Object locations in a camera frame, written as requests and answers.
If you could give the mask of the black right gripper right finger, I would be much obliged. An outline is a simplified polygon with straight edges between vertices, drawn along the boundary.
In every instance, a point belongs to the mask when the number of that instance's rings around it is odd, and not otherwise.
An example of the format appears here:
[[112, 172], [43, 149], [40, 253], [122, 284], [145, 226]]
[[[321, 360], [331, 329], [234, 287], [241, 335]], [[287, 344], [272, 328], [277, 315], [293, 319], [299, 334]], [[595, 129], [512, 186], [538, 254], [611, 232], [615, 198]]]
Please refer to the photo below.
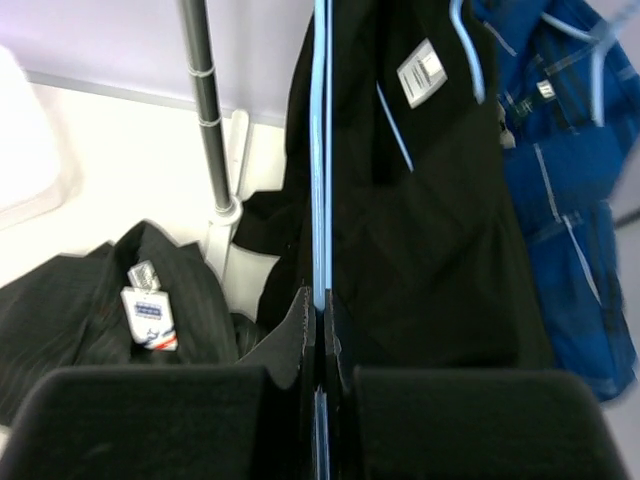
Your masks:
[[556, 370], [395, 368], [328, 295], [333, 479], [625, 479], [597, 400]]

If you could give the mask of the dark pinstriped shirt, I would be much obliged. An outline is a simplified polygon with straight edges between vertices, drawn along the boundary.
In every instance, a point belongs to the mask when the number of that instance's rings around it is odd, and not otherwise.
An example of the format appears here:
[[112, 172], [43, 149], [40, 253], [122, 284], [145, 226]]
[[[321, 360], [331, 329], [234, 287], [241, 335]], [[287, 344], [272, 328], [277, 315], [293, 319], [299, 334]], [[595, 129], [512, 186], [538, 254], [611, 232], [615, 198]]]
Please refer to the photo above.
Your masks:
[[[174, 352], [132, 339], [121, 292], [143, 261], [159, 276], [177, 330]], [[85, 256], [58, 255], [1, 289], [1, 423], [13, 421], [40, 378], [62, 367], [126, 364], [230, 364], [265, 336], [230, 311], [199, 245], [177, 245], [140, 222], [118, 242]]]

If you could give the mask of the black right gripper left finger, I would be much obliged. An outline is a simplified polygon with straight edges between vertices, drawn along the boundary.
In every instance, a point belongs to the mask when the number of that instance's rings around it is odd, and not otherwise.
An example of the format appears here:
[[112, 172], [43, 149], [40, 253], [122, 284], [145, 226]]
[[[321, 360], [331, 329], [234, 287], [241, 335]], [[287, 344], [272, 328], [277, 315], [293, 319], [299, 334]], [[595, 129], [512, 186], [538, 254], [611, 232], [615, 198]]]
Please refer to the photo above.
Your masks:
[[300, 289], [232, 365], [83, 367], [40, 380], [5, 479], [308, 479], [316, 318]]

